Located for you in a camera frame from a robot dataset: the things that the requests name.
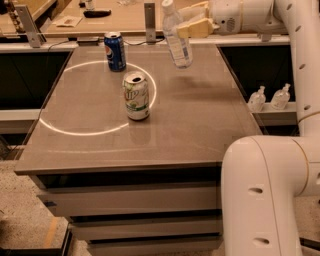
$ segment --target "can lid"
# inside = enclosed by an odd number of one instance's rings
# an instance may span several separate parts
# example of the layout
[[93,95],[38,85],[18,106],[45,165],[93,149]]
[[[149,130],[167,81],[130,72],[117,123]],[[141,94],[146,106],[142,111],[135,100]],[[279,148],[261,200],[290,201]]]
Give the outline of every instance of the can lid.
[[145,74],[140,71],[131,71],[125,74],[124,80],[130,84],[138,84],[146,79]]
[[105,37],[107,38],[117,38],[121,36],[120,32],[115,32],[115,31],[110,31],[104,34]]

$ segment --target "can label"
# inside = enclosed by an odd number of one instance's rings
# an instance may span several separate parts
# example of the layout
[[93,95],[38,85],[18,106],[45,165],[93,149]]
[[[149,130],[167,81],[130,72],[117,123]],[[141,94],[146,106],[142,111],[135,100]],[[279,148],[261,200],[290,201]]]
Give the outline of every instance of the can label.
[[149,116],[149,89],[145,74],[132,71],[123,79],[125,105],[128,117],[142,120]]
[[120,32],[105,34],[104,45],[108,65],[111,71],[122,71],[126,68],[126,56]]

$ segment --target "drawer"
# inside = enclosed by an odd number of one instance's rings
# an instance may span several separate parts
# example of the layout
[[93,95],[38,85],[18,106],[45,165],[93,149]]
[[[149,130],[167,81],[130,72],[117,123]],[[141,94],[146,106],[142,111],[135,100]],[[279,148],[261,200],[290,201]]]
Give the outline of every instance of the drawer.
[[86,241],[222,233],[221,215],[201,216],[192,212],[189,217],[173,215],[174,217],[151,216],[131,220],[73,223],[70,228],[78,240]]
[[152,241],[89,244],[92,256],[142,256],[161,253],[206,251],[218,249],[221,236],[161,239]]
[[38,196],[54,216],[221,209],[216,183],[49,189]]

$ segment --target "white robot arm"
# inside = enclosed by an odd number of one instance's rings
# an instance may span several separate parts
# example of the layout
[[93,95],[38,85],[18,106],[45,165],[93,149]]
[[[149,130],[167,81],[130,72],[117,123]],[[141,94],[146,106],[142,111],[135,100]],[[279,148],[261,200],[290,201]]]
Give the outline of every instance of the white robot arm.
[[[183,35],[193,37],[196,23],[186,21]],[[207,24],[218,34],[289,34],[300,137],[234,142],[222,165],[222,210],[226,256],[302,256],[293,200],[320,195],[319,0],[211,0]]]

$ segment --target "white bottle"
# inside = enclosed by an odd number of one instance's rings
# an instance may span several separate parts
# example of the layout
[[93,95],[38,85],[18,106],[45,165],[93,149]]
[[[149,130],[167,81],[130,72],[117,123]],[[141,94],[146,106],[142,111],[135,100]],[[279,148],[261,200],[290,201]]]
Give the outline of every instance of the white bottle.
[[260,112],[266,102],[266,96],[264,95],[264,86],[260,86],[257,92],[251,94],[248,101],[248,107],[252,112]]
[[93,5],[93,1],[92,0],[86,0],[85,4],[86,4],[86,9],[88,11],[93,11],[94,10],[94,5]]
[[288,92],[289,87],[290,84],[285,84],[281,90],[276,91],[276,93],[273,95],[271,106],[274,109],[282,110],[286,107],[290,99],[290,93]]
[[188,38],[179,38],[176,27],[183,22],[182,17],[176,11],[173,0],[164,0],[162,2],[163,34],[167,40],[171,57],[178,68],[187,68],[192,64],[192,49]]

